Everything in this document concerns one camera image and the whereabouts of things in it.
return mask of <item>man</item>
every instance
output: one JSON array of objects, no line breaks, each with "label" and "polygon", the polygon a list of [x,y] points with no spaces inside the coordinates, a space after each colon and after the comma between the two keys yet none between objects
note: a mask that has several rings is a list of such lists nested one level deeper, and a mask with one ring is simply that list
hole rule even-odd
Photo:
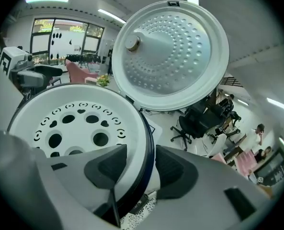
[{"label": "man", "polygon": [[225,161],[231,159],[237,153],[241,154],[244,151],[249,151],[255,146],[262,146],[262,135],[264,133],[264,124],[259,124],[257,129],[251,129],[238,141],[238,146],[224,150],[224,154],[230,152],[226,157]]},{"label": "man", "polygon": [[233,110],[233,102],[232,100],[234,99],[234,95],[231,94],[228,96],[228,98],[222,100],[219,105],[224,109],[223,114],[228,117],[231,111]]}]

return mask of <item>staircase railing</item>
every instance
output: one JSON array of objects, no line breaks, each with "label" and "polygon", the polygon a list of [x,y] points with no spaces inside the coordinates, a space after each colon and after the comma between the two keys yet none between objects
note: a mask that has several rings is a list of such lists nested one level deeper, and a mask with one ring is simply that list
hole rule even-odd
[{"label": "staircase railing", "polygon": [[242,87],[242,84],[238,80],[236,80],[234,77],[227,77],[227,78],[222,78],[219,84],[222,85],[230,85],[230,86],[237,86],[237,87]]}]

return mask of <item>office chair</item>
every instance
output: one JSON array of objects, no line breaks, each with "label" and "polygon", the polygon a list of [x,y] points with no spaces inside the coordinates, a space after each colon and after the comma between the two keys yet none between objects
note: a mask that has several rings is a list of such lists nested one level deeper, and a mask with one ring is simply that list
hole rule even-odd
[{"label": "office chair", "polygon": [[240,133],[241,131],[239,129],[236,129],[233,132],[230,132],[228,134],[225,133],[225,130],[220,130],[219,128],[215,129],[216,135],[212,135],[210,134],[209,136],[213,138],[212,144],[214,144],[214,142],[216,142],[217,138],[221,135],[221,134],[225,134],[227,136],[227,138],[229,138],[230,136],[233,136],[235,134]]},{"label": "office chair", "polygon": [[176,130],[179,135],[170,139],[171,142],[174,139],[181,137],[184,141],[185,151],[187,151],[187,143],[192,143],[192,140],[187,136],[192,136],[193,139],[201,138],[204,136],[205,132],[217,125],[223,124],[225,122],[224,116],[217,116],[210,109],[208,109],[204,114],[200,111],[191,110],[185,116],[179,117],[179,124],[182,130],[178,130],[174,126],[170,130]]},{"label": "office chair", "polygon": [[204,157],[213,157],[215,155],[217,155],[223,148],[225,142],[226,142],[226,139],[227,139],[227,136],[225,134],[220,134],[217,139],[216,139],[216,143],[215,145],[213,146],[212,150],[208,153],[208,154],[205,154],[205,155],[202,155]]}]

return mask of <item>black office chair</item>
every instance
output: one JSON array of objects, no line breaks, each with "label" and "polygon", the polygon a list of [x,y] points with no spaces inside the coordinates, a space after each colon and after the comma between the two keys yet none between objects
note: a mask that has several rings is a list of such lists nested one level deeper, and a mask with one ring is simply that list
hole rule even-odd
[{"label": "black office chair", "polygon": [[186,140],[188,140],[189,144],[192,143],[192,140],[189,136],[192,136],[193,139],[201,138],[204,136],[205,132],[217,125],[222,125],[225,122],[224,116],[217,116],[214,112],[211,110],[207,110],[204,114],[202,108],[196,108],[190,107],[189,112],[185,116],[179,117],[179,124],[182,130],[178,130],[174,126],[172,126],[171,130],[176,130],[179,135],[173,137],[170,139],[171,142],[174,141],[174,139],[181,137],[184,141],[185,151],[187,151],[187,143]]},{"label": "black office chair", "polygon": [[228,134],[226,134],[226,132],[224,130],[220,130],[219,128],[216,128],[215,129],[215,133],[216,135],[212,135],[210,134],[209,136],[213,138],[213,141],[212,141],[212,144],[214,144],[217,140],[217,137],[220,135],[220,134],[225,134],[227,136],[227,139],[230,137],[230,136],[233,136],[235,134],[238,134],[240,133],[241,131],[239,129],[236,129],[235,131],[233,132],[230,132]]}]

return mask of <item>lid knob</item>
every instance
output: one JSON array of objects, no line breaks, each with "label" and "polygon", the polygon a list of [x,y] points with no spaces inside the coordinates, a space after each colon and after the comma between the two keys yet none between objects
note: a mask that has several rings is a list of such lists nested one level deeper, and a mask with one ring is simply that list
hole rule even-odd
[{"label": "lid knob", "polygon": [[125,47],[130,51],[133,52],[135,50],[137,50],[139,44],[140,44],[141,40],[138,36],[136,35],[129,35],[126,39],[125,42]]}]

